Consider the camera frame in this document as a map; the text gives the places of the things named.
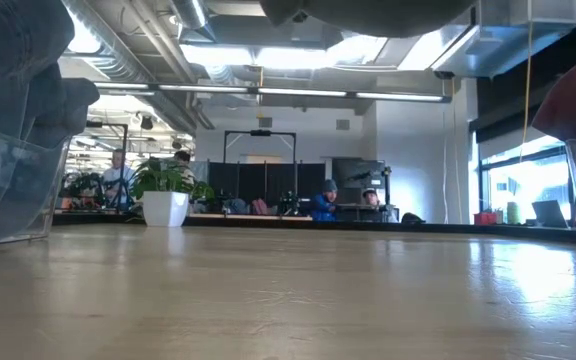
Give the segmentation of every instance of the blue jacket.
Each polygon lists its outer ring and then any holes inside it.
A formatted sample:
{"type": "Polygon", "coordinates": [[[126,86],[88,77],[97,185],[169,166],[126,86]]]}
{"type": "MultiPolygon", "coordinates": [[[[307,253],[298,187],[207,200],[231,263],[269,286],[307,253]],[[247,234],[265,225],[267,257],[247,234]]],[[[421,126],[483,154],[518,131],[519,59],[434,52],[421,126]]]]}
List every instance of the blue jacket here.
{"type": "Polygon", "coordinates": [[[323,194],[319,194],[312,199],[311,216],[313,221],[337,221],[334,213],[330,212],[330,208],[335,206],[326,199],[323,194]]]}

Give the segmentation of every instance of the table surface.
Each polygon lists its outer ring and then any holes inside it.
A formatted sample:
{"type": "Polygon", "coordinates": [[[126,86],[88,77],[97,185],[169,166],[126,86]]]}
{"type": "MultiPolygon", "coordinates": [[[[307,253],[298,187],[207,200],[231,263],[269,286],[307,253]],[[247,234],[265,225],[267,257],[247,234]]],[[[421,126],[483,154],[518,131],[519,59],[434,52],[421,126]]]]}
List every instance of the table surface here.
{"type": "Polygon", "coordinates": [[[0,359],[576,359],[576,245],[55,227],[0,246],[0,359]]]}

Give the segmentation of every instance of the white planter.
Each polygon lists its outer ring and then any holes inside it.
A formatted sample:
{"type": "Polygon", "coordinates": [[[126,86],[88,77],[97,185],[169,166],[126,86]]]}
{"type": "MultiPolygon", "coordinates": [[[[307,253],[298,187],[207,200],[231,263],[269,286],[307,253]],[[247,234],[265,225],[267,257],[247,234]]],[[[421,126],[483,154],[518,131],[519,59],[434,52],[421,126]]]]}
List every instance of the white planter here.
{"type": "Polygon", "coordinates": [[[179,227],[188,212],[188,194],[144,192],[144,218],[148,226],[179,227]]]}

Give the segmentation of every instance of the potted plant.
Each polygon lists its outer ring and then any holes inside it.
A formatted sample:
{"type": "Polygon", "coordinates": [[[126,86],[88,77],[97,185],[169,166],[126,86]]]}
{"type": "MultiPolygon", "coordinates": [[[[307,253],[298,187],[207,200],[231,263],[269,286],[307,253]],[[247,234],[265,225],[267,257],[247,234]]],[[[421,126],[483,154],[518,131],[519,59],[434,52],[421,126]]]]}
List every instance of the potted plant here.
{"type": "Polygon", "coordinates": [[[149,159],[137,168],[132,195],[143,201],[148,226],[181,226],[191,199],[214,197],[210,186],[184,176],[184,169],[161,159],[149,159]]]}

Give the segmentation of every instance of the laptop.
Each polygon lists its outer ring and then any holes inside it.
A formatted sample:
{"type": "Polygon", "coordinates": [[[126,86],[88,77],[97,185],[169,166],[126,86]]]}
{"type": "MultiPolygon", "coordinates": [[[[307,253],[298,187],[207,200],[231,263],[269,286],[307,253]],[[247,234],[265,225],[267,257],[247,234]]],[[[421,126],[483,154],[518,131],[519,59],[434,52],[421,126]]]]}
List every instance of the laptop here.
{"type": "Polygon", "coordinates": [[[532,203],[532,208],[537,215],[537,223],[541,226],[568,229],[568,223],[557,200],[537,201],[532,203]]]}

